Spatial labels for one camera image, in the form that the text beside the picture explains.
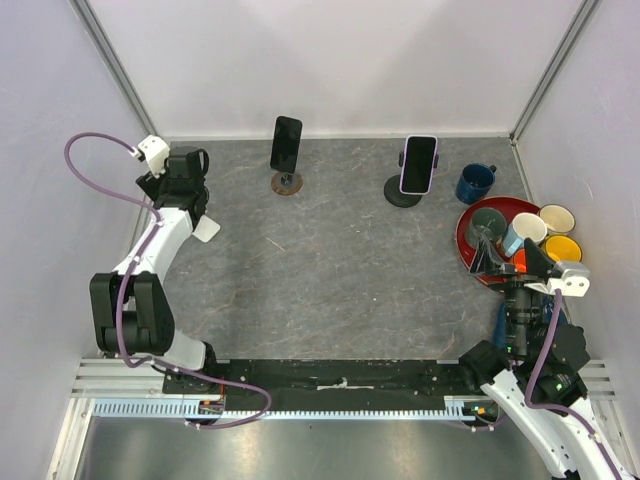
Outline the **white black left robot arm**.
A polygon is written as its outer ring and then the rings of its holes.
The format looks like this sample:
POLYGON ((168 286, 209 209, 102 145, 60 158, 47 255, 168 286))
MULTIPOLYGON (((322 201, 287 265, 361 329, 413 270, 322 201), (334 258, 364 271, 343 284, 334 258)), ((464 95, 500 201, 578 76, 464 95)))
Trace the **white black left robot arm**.
POLYGON ((206 216, 208 153, 195 147, 169 151, 165 170, 147 173, 136 184, 152 200, 153 219, 133 250, 110 273, 89 284, 98 348, 159 359, 185 370, 185 382, 208 393, 219 382, 213 347, 176 329, 163 282, 182 244, 190 237, 210 241, 220 225, 206 216))

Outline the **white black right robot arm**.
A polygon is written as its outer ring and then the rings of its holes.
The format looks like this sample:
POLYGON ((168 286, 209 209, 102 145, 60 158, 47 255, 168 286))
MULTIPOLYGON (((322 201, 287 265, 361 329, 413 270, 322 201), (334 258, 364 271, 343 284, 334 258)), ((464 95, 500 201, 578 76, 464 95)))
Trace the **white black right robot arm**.
POLYGON ((524 272, 481 235, 469 271, 495 276, 504 296, 499 341, 481 341, 460 357, 458 381, 483 392, 525 435, 554 479, 631 479, 602 429, 580 376, 590 356, 582 327, 561 322, 565 298, 583 297, 589 270, 553 261, 531 239, 524 272))

